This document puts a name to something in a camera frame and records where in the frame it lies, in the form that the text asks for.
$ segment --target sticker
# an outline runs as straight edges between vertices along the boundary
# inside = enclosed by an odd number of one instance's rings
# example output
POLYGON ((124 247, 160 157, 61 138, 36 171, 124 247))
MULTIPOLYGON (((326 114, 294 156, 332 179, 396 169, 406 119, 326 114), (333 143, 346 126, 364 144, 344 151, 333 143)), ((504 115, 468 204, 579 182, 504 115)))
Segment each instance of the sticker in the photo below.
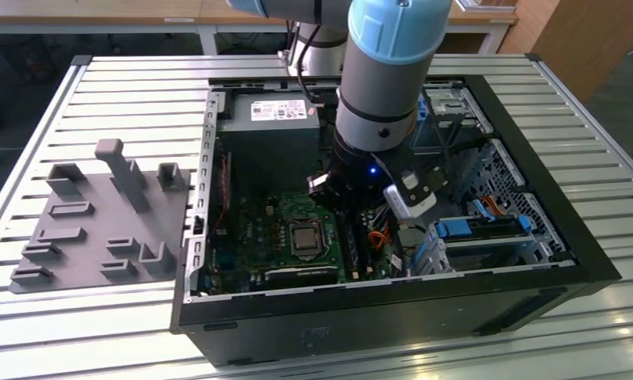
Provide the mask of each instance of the sticker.
POLYGON ((392 255, 392 265, 397 267, 398 270, 401 270, 402 263, 397 255, 392 255))
POLYGON ((194 18, 165 18, 164 22, 194 22, 194 18))
POLYGON ((250 105, 250 121, 306 119, 305 101, 257 101, 250 105))

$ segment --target metal slatted table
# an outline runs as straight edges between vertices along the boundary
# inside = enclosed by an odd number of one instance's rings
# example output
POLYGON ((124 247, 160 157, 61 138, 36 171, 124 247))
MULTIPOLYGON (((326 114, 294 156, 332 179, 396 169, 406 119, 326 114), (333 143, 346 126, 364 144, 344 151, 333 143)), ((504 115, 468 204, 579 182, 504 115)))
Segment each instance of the metal slatted table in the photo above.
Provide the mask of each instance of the metal slatted table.
POLYGON ((10 294, 52 164, 105 172, 93 146, 120 138, 141 168, 178 162, 196 175, 206 78, 285 74, 265 56, 94 58, 70 67, 0 194, 0 378, 633 378, 633 162, 542 63, 444 55, 429 73, 485 76, 620 283, 517 332, 220 370, 168 332, 172 282, 10 294))

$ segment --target power supply label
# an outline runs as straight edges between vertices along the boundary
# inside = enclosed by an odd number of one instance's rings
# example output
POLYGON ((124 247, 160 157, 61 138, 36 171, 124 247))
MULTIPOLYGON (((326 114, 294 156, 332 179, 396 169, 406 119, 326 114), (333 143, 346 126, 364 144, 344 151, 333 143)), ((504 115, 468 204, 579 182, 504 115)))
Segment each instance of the power supply label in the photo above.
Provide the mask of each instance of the power supply label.
POLYGON ((250 121, 306 119, 305 101, 256 101, 250 105, 250 121))

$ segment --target motherboard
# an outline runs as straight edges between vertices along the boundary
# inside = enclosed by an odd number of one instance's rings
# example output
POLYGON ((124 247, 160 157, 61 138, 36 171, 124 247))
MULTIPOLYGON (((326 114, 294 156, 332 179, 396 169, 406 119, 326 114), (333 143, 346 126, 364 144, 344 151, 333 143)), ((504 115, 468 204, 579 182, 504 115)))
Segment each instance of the motherboard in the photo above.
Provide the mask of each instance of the motherboard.
POLYGON ((214 250, 212 282, 220 293, 358 279, 358 257, 341 247, 336 215, 309 196, 241 198, 236 210, 225 232, 232 236, 214 250))

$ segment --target gray base plate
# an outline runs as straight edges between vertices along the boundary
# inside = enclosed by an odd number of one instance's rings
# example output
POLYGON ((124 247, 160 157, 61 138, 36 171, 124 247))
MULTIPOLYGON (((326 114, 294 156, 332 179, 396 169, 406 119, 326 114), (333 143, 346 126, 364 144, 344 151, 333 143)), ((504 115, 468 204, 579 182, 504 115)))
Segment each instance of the gray base plate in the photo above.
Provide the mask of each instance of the gray base plate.
POLYGON ((106 250, 108 240, 133 237, 138 244, 146 244, 150 251, 160 251, 161 242, 169 248, 169 254, 176 257, 181 246, 181 237, 185 221, 185 205, 188 203, 188 189, 190 172, 180 171, 185 180, 185 189, 177 192, 162 192, 157 181, 157 172, 144 172, 144 194, 150 209, 136 214, 124 195, 110 182, 112 174, 89 174, 86 180, 80 181, 77 189, 84 199, 93 205, 90 215, 53 218, 49 215, 52 206, 65 204, 57 194, 52 192, 44 213, 40 217, 30 244, 41 244, 37 239, 42 230, 56 231, 81 227, 85 236, 78 240, 54 241, 61 254, 56 260, 37 260, 33 263, 25 257, 18 264, 18 270, 44 267, 50 272, 48 282, 34 281, 28 285, 12 282, 12 293, 30 293, 37 291, 56 291, 82 287, 101 287, 126 283, 150 283, 174 278, 174 268, 160 274, 150 274, 138 262, 138 252, 113 256, 106 250), (98 270, 101 263, 128 259, 134 267, 132 275, 110 276, 110 279, 98 270))

